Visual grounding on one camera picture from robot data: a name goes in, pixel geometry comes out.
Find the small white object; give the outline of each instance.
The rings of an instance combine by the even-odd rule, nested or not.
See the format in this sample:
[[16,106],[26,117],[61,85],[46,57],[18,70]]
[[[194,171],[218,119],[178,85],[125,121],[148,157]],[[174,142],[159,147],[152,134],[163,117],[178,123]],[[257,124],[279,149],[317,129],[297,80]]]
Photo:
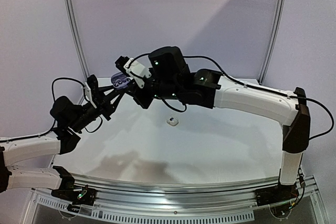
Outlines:
[[167,118],[167,124],[170,126],[177,126],[179,124],[178,122],[178,119],[174,116],[169,116],[169,118]]

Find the black clamp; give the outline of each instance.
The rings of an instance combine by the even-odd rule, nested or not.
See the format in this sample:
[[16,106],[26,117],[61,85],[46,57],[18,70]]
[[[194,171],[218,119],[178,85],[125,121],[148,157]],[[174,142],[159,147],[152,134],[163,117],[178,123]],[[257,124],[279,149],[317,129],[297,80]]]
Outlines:
[[298,194],[299,192],[297,190],[296,184],[291,186],[284,186],[279,183],[276,186],[255,190],[258,206],[290,200],[296,198],[296,195]]
[[80,140],[80,137],[69,128],[54,128],[53,132],[57,135],[57,139],[61,141],[59,155],[72,152]]
[[309,145],[310,113],[305,100],[306,93],[302,88],[296,88],[294,94],[298,96],[296,109],[298,113],[290,126],[283,126],[282,150],[288,153],[301,153]]
[[0,193],[7,190],[9,177],[12,175],[5,166],[4,150],[5,147],[0,146]]
[[61,166],[54,166],[53,169],[55,169],[59,173],[60,178],[62,178],[59,189],[51,191],[53,197],[71,201],[72,205],[93,206],[97,190],[89,188],[88,185],[75,188],[75,179],[70,173]]

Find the white table surface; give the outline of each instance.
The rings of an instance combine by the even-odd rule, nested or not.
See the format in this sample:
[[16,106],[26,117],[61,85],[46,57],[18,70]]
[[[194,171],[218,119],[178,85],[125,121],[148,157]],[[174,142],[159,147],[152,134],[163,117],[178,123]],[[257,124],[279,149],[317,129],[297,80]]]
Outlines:
[[[110,80],[99,83],[110,85]],[[177,126],[166,123],[170,116],[178,118]],[[54,165],[73,174],[142,183],[240,182],[279,174],[282,130],[276,121],[194,105],[176,113],[161,101],[144,110],[128,95],[111,117],[97,132],[84,131],[77,148],[57,155]]]

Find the white wall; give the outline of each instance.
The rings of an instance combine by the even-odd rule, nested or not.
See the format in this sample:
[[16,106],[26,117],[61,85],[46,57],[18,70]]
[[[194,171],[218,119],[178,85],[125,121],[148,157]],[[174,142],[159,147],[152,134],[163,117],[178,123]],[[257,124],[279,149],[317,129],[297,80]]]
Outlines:
[[[179,46],[185,55],[214,58],[229,74],[257,79],[276,7],[276,0],[72,2],[90,71],[99,77],[111,76],[120,55]],[[188,64],[192,71],[214,67],[204,60]]]
[[[60,76],[83,80],[64,0],[0,0],[0,6],[0,136],[44,132],[53,122],[51,82]],[[74,102],[81,93],[78,84],[64,81],[55,89]],[[0,194],[0,223],[19,223],[27,191]]]
[[[303,87],[336,116],[336,0],[285,0],[280,29],[265,85]],[[309,103],[311,134],[330,126],[328,115]],[[314,174],[330,223],[336,223],[336,130],[313,140],[303,158]]]

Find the black cable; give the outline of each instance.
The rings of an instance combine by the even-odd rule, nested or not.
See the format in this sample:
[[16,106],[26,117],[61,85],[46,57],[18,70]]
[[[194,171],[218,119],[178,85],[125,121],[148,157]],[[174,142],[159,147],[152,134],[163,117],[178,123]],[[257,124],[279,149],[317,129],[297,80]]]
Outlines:
[[[244,84],[243,82],[241,82],[241,81],[239,81],[239,80],[236,80],[235,78],[229,76],[229,75],[224,71],[224,69],[223,69],[223,68],[222,68],[222,67],[221,67],[221,66],[220,66],[214,59],[212,59],[212,58],[210,58],[210,57],[207,57],[207,56],[183,56],[183,58],[202,58],[202,59],[207,59],[207,60],[213,62],[213,63],[217,66],[217,68],[222,72],[222,74],[223,74],[225,77],[227,77],[229,80],[231,80],[231,81],[233,81],[233,82],[235,82],[235,83],[237,83],[237,84],[240,84],[240,85],[245,86],[245,84]],[[277,94],[277,95],[280,95],[280,96],[282,96],[282,97],[287,97],[287,94],[284,94],[284,93],[281,93],[281,92],[278,92],[278,91],[275,91],[275,90],[269,90],[269,89],[265,89],[265,88],[262,88],[262,87],[249,85],[249,84],[247,84],[246,87],[251,88],[251,89],[260,90],[260,91],[266,91],[266,92],[273,93],[273,94]],[[314,103],[316,103],[317,105],[320,105],[320,106],[321,106],[321,107],[322,107],[322,108],[329,114],[329,117],[330,117],[330,119],[331,119],[331,127],[330,127],[327,131],[325,131],[325,132],[322,132],[322,133],[320,133],[320,134],[318,134],[318,135],[315,135],[315,136],[310,137],[309,140],[312,140],[312,139],[314,139],[314,138],[316,138],[316,137],[319,137],[319,136],[326,135],[326,134],[328,134],[329,132],[332,131],[332,129],[334,128],[334,118],[333,118],[331,112],[329,111],[329,109],[328,109],[326,106],[324,106],[321,102],[319,102],[319,101],[317,101],[317,100],[315,100],[315,99],[312,99],[312,98],[297,97],[297,96],[294,96],[294,95],[293,95],[293,96],[290,96],[290,98],[295,98],[295,99],[297,99],[297,98],[302,98],[302,99],[305,99],[305,100],[307,100],[307,101],[314,102]]]
[[289,207],[289,209],[293,209],[294,207],[296,207],[296,206],[302,201],[302,199],[303,199],[303,197],[304,197],[304,195],[305,195],[305,190],[306,190],[306,188],[304,187],[304,188],[302,189],[302,194],[301,194],[301,197],[299,198],[299,200],[298,200],[298,201],[295,200],[295,202],[293,203],[293,205],[291,205],[291,206]]
[[302,201],[302,199],[303,199],[303,197],[304,197],[304,195],[305,195],[305,190],[306,190],[306,188],[304,187],[304,188],[302,189],[301,197],[300,197],[300,199],[298,200],[298,202],[295,203],[295,206],[297,206],[297,205]]
[[103,118],[101,118],[101,116],[99,116],[99,118],[100,118],[100,123],[99,123],[98,127],[97,127],[94,131],[88,131],[88,129],[87,129],[86,127],[85,127],[84,129],[85,129],[88,133],[94,133],[94,132],[96,132],[97,130],[99,130],[100,127],[101,127],[102,124],[103,124]]
[[329,132],[332,131],[332,129],[334,128],[334,125],[335,125],[334,117],[332,116],[330,110],[324,104],[322,104],[321,102],[319,102],[319,101],[317,101],[315,99],[311,99],[311,98],[307,98],[307,97],[300,97],[300,96],[294,96],[294,95],[290,96],[290,97],[291,98],[300,98],[300,99],[304,99],[304,100],[316,103],[317,105],[321,106],[328,113],[328,115],[330,117],[330,120],[331,120],[331,126],[330,126],[330,128],[327,131],[325,131],[325,132],[322,132],[320,134],[317,134],[315,136],[310,137],[309,140],[312,140],[312,139],[317,138],[319,136],[324,136],[324,135],[326,135],[326,134],[328,134]]
[[[237,84],[240,84],[240,85],[242,85],[242,86],[245,86],[245,84],[244,84],[243,82],[241,82],[241,81],[239,81],[239,80],[237,80],[237,79],[235,79],[235,78],[229,76],[229,75],[224,71],[224,69],[223,69],[223,68],[222,68],[222,67],[221,67],[221,66],[220,66],[214,59],[212,59],[212,58],[210,58],[210,57],[208,57],[208,56],[183,56],[183,58],[191,58],[191,59],[193,59],[193,58],[195,58],[195,59],[200,58],[200,59],[207,59],[207,60],[211,61],[212,63],[214,63],[214,64],[217,66],[217,68],[222,72],[222,74],[223,74],[227,79],[229,79],[229,80],[231,80],[231,81],[233,81],[233,82],[235,82],[235,83],[237,83]],[[256,90],[266,91],[266,92],[273,93],[273,94],[277,94],[277,95],[280,95],[280,96],[282,96],[282,97],[287,97],[287,94],[284,94],[284,93],[281,93],[281,92],[278,92],[278,91],[275,91],[275,90],[265,89],[265,88],[263,88],[263,87],[257,87],[257,86],[249,85],[249,84],[247,84],[246,87],[251,88],[251,89],[256,89]]]
[[[68,78],[68,77],[60,77],[60,78],[57,78],[55,79],[52,84],[51,84],[51,94],[52,94],[52,99],[53,101],[55,102],[56,101],[56,98],[55,98],[55,91],[54,91],[54,84],[56,81],[58,80],[69,80],[69,81],[74,81],[74,82],[77,82],[79,84],[82,85],[82,87],[84,87],[84,84],[82,82],[80,82],[79,80],[76,80],[76,79],[73,79],[73,78]],[[54,127],[55,127],[55,124],[56,124],[56,120],[54,120],[53,122],[53,125],[51,126],[51,128],[44,132],[44,133],[41,133],[41,134],[36,134],[36,135],[31,135],[31,136],[21,136],[21,137],[15,137],[15,138],[11,138],[11,139],[8,139],[8,140],[1,140],[0,143],[7,143],[7,142],[13,142],[13,141],[18,141],[18,140],[25,140],[25,139],[29,139],[29,138],[35,138],[35,137],[41,137],[41,136],[45,136],[47,135],[48,133],[50,133],[51,131],[53,131]]]
[[84,90],[84,100],[86,100],[87,102],[90,102],[89,99],[86,98],[85,90]]
[[134,61],[138,60],[138,59],[141,58],[141,57],[147,56],[147,55],[149,55],[149,54],[150,54],[150,53],[147,52],[147,53],[145,53],[145,54],[141,54],[141,55],[136,56],[136,57],[131,61],[131,63],[129,64],[128,68],[130,68],[130,67],[132,66],[132,63],[133,63]]
[[183,112],[185,112],[185,111],[187,110],[187,105],[186,105],[186,104],[184,104],[184,110],[179,110],[179,109],[174,108],[173,106],[169,105],[169,104],[166,102],[166,100],[164,100],[163,98],[160,98],[160,99],[163,101],[163,103],[164,103],[168,108],[172,109],[173,111],[176,111],[176,112],[179,112],[179,113],[183,113]]

